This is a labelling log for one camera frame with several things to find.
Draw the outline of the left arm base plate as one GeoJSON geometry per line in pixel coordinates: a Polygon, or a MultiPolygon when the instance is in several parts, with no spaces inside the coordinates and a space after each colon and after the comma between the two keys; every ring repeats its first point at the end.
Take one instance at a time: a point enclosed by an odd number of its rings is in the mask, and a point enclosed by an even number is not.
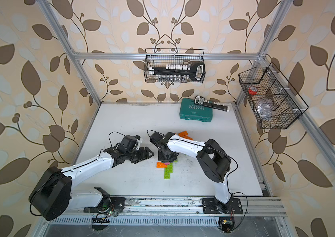
{"type": "Polygon", "coordinates": [[[107,213],[115,212],[117,214],[123,212],[126,198],[124,197],[110,197],[103,199],[96,207],[85,207],[84,213],[107,213]]]}

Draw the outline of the green tool case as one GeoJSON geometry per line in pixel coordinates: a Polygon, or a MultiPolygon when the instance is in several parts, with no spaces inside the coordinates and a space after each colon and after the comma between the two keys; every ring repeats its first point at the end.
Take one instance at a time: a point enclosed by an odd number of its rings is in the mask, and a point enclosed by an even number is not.
{"type": "Polygon", "coordinates": [[[179,117],[184,120],[211,122],[213,119],[213,110],[208,107],[197,105],[189,98],[184,98],[181,100],[179,117]]]}

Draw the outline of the green brick long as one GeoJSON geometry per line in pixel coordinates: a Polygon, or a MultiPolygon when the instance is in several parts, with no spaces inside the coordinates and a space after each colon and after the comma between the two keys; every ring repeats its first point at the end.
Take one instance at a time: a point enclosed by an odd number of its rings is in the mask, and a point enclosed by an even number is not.
{"type": "Polygon", "coordinates": [[[169,165],[167,165],[167,171],[168,171],[169,173],[173,173],[173,164],[169,164],[169,165]]]}

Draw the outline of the socket rail on case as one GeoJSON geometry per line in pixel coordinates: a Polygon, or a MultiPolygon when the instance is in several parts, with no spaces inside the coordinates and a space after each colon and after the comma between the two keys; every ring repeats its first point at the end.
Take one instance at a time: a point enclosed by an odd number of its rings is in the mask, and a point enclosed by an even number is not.
{"type": "Polygon", "coordinates": [[[222,105],[219,102],[212,102],[210,100],[206,100],[204,97],[199,96],[199,95],[197,95],[195,97],[194,104],[200,105],[200,106],[204,106],[204,107],[207,107],[207,108],[211,108],[211,109],[225,111],[225,112],[229,112],[230,111],[230,107],[229,106],[222,105]]]}

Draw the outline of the clear plastic bag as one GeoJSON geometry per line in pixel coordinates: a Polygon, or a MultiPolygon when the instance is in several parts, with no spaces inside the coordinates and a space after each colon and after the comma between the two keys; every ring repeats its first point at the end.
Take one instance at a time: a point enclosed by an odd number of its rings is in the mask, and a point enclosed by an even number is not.
{"type": "Polygon", "coordinates": [[[261,98],[256,101],[256,111],[261,119],[270,119],[273,116],[273,100],[261,98]]]}

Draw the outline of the socket rail in basket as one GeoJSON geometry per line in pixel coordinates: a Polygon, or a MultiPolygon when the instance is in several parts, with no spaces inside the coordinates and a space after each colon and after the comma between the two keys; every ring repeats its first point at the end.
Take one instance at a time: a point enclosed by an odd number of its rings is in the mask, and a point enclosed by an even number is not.
{"type": "Polygon", "coordinates": [[[144,68],[146,82],[170,83],[202,83],[206,75],[203,62],[189,62],[188,64],[173,64],[159,67],[147,66],[144,68]]]}

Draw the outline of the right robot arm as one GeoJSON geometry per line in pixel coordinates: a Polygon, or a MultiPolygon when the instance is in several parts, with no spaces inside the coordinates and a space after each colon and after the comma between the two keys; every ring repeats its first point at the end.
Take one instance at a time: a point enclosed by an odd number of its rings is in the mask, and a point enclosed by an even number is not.
{"type": "Polygon", "coordinates": [[[180,154],[196,158],[204,174],[215,184],[215,203],[218,211],[228,212],[233,194],[229,190],[227,178],[237,170],[231,170],[231,164],[237,162],[214,139],[198,142],[172,132],[162,134],[156,131],[149,138],[158,148],[158,159],[162,163],[172,163],[180,154]]]}

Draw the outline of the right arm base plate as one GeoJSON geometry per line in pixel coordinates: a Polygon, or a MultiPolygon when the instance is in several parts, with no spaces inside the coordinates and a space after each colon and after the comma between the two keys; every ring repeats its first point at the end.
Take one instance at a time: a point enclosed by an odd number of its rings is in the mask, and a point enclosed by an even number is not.
{"type": "Polygon", "coordinates": [[[231,198],[226,204],[216,198],[203,198],[202,207],[204,214],[243,214],[239,198],[231,198]]]}

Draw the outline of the aluminium front rail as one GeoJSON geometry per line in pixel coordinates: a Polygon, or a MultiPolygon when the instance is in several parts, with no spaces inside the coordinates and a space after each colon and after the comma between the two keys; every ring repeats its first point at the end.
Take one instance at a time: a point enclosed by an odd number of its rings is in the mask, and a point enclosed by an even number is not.
{"type": "MultiPolygon", "coordinates": [[[[243,214],[204,214],[202,207],[203,198],[210,196],[123,196],[126,198],[123,212],[120,215],[166,215],[166,216],[235,216],[235,217],[286,217],[287,212],[280,198],[277,197],[245,197],[242,194],[235,195],[239,198],[243,208],[243,214]]],[[[86,214],[84,208],[71,209],[64,212],[68,214],[86,214]]]]}

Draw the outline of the orange brick top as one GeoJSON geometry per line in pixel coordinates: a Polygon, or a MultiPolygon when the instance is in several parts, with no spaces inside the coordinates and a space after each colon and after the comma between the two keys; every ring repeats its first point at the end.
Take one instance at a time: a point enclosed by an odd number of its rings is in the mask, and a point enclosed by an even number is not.
{"type": "Polygon", "coordinates": [[[184,136],[187,136],[188,133],[187,133],[187,131],[183,131],[183,132],[179,133],[178,135],[181,136],[181,137],[184,137],[184,136]]]}

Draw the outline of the green brick lowest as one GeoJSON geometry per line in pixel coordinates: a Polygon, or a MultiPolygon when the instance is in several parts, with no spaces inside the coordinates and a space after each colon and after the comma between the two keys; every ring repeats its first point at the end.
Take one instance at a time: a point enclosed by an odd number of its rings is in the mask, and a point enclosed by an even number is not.
{"type": "Polygon", "coordinates": [[[164,179],[165,180],[169,180],[170,179],[170,173],[169,172],[164,173],[164,179]]]}

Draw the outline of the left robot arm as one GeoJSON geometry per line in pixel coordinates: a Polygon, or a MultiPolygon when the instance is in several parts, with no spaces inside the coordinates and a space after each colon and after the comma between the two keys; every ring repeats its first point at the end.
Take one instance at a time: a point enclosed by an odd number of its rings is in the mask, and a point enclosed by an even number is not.
{"type": "Polygon", "coordinates": [[[99,154],[85,162],[63,169],[48,168],[29,196],[30,209],[38,216],[54,220],[66,210],[85,209],[98,213],[111,212],[114,206],[110,194],[101,187],[92,191],[76,191],[75,187],[85,180],[110,170],[125,161],[137,164],[154,156],[148,147],[141,146],[140,136],[126,135],[114,147],[100,150],[99,154]]]}

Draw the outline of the orange brick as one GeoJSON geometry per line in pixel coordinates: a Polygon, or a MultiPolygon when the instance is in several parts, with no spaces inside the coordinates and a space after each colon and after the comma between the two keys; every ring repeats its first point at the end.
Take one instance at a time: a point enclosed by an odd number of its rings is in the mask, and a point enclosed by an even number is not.
{"type": "Polygon", "coordinates": [[[189,136],[184,136],[183,138],[185,139],[189,139],[189,140],[193,140],[193,138],[189,137],[189,136]]]}
{"type": "Polygon", "coordinates": [[[181,137],[184,137],[184,136],[187,136],[188,133],[187,133],[187,131],[183,131],[183,132],[179,133],[178,135],[181,136],[181,137]]]}
{"type": "Polygon", "coordinates": [[[167,165],[165,163],[157,162],[156,168],[166,168],[167,165]]]}

